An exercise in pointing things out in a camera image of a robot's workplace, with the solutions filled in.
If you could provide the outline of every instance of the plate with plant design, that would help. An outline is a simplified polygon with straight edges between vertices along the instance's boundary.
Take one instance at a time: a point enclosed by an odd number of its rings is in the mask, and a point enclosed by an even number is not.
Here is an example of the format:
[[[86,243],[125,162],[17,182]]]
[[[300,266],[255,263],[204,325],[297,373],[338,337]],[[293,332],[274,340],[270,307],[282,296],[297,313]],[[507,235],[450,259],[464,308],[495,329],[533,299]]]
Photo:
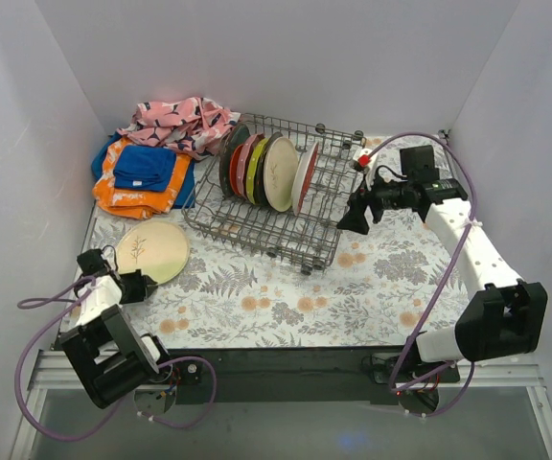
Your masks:
[[[297,165],[297,151],[287,137],[276,139],[265,153],[265,196],[269,205],[278,212],[284,213],[291,207],[291,189]]]
[[[190,249],[187,235],[175,223],[159,220],[140,223],[116,246],[119,273],[141,269],[142,274],[162,285],[182,271]]]

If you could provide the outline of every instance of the white wall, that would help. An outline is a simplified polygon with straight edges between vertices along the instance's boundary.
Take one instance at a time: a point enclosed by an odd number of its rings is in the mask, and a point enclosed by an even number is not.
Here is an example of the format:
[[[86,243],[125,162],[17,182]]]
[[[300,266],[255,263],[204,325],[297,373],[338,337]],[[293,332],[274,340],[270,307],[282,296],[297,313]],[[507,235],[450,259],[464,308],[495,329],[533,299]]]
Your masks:
[[[337,129],[450,127],[518,0],[36,0],[108,131],[206,95]]]
[[[35,3],[0,0],[0,458],[20,421],[16,360],[54,312],[15,303],[71,281],[92,206],[89,161],[104,139]]]
[[[552,2],[519,4],[452,133],[492,240],[548,290],[537,357],[552,404]]]

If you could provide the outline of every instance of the metal wire rack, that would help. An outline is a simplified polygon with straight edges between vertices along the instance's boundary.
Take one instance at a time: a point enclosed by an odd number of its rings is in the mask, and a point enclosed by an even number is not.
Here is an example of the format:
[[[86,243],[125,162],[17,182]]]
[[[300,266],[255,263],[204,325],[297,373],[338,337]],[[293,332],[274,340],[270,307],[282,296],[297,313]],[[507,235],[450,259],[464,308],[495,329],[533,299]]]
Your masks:
[[[356,149],[363,147],[363,132],[345,133],[323,125],[305,125],[263,115],[244,114],[241,122],[251,132],[269,137],[281,132],[302,153],[319,143],[314,173],[298,216],[278,213],[243,198],[224,197],[219,185],[219,159],[210,162],[195,184],[195,207],[182,214],[204,237],[231,242],[269,257],[288,260],[302,273],[324,270],[334,261],[340,231],[335,228],[346,210],[357,174],[350,166]]]

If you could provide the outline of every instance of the patterned pink cloth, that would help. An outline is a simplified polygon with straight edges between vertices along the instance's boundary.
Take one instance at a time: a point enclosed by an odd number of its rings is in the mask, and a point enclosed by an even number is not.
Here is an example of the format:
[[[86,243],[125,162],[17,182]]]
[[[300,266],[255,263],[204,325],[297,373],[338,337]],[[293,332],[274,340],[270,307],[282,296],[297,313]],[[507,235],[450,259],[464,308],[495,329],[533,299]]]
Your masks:
[[[118,132],[140,146],[166,147],[202,160],[217,153],[220,139],[239,118],[240,113],[206,98],[138,103],[131,125]]]

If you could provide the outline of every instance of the dark plate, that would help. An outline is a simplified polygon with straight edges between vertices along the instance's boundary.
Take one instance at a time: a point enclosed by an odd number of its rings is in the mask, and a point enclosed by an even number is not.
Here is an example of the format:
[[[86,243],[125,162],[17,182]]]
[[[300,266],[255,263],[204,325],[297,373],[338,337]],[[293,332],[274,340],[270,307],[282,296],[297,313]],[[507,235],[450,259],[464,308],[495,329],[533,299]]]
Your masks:
[[[218,181],[220,182],[222,194],[225,196],[234,195],[234,189],[231,186],[231,179],[229,178],[231,155],[233,155],[236,147],[243,144],[249,137],[250,130],[248,126],[244,123],[238,123],[220,144],[220,152],[218,153],[220,155],[218,163]]]
[[[269,201],[267,201],[267,196],[265,196],[265,187],[264,187],[264,165],[265,165],[265,154],[272,147],[272,144],[279,137],[283,137],[281,132],[275,132],[272,134],[265,144],[264,151],[259,158],[259,163],[257,164],[257,174],[255,175],[255,201],[257,204],[262,206],[269,206]]]

